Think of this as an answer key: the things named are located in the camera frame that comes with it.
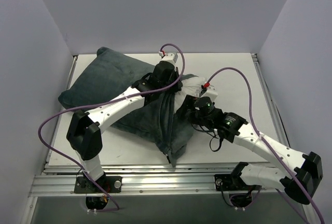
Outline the white pillow insert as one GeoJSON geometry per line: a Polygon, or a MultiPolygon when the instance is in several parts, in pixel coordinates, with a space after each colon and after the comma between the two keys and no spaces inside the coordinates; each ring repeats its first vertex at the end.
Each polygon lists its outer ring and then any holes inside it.
{"type": "Polygon", "coordinates": [[[188,74],[181,77],[181,83],[181,90],[176,92],[174,97],[174,113],[182,106],[186,95],[198,97],[201,94],[206,78],[188,74]]]}

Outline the zebra and grey pillowcase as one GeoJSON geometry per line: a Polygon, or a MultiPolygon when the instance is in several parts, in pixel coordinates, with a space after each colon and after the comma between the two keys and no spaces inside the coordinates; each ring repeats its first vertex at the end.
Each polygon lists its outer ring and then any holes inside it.
{"type": "Polygon", "coordinates": [[[155,143],[172,166],[177,164],[193,135],[180,112],[187,96],[201,94],[205,80],[182,75],[175,60],[175,54],[168,55],[151,65],[109,48],[97,51],[58,98],[73,111],[67,140],[82,162],[99,155],[102,133],[114,127],[155,143]]]}

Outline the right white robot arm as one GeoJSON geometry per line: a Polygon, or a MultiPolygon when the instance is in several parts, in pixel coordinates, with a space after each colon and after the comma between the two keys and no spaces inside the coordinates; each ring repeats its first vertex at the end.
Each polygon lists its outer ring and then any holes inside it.
{"type": "Polygon", "coordinates": [[[236,189],[262,186],[283,190],[292,200],[308,205],[322,178],[322,159],[310,152],[305,154],[287,147],[271,137],[256,131],[251,123],[232,112],[216,108],[208,96],[185,96],[177,111],[182,119],[202,127],[220,142],[228,141],[242,146],[273,167],[239,162],[230,176],[236,189]]]}

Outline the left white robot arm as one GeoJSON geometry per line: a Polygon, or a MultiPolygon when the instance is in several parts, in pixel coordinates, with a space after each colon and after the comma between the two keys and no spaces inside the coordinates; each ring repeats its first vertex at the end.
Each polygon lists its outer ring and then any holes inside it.
{"type": "Polygon", "coordinates": [[[152,73],[135,81],[106,105],[74,112],[66,139],[76,151],[87,173],[88,189],[100,192],[105,185],[104,171],[99,158],[103,147],[102,133],[132,111],[156,101],[162,94],[161,88],[166,87],[171,92],[179,91],[181,82],[178,78],[179,72],[174,61],[160,61],[152,73]]]}

